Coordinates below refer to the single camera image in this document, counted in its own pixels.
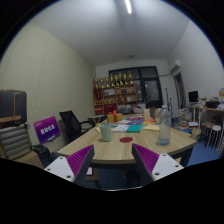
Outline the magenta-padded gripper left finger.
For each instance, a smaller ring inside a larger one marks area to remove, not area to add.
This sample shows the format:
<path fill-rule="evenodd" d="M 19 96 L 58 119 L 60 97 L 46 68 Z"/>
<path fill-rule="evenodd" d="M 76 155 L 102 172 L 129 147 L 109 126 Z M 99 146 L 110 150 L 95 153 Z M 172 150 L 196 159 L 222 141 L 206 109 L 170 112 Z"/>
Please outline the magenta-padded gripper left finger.
<path fill-rule="evenodd" d="M 59 156 L 45 171 L 82 186 L 94 154 L 94 146 L 89 145 L 68 157 Z"/>

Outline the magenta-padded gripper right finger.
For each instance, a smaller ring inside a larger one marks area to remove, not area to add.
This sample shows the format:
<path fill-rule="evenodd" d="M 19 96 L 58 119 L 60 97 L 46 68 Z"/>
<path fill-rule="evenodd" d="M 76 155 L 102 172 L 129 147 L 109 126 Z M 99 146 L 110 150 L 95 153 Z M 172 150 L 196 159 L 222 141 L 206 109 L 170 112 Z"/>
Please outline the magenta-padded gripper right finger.
<path fill-rule="evenodd" d="M 157 154 L 133 143 L 132 155 L 136 161 L 140 182 L 147 185 L 183 169 L 183 166 L 166 153 Z"/>

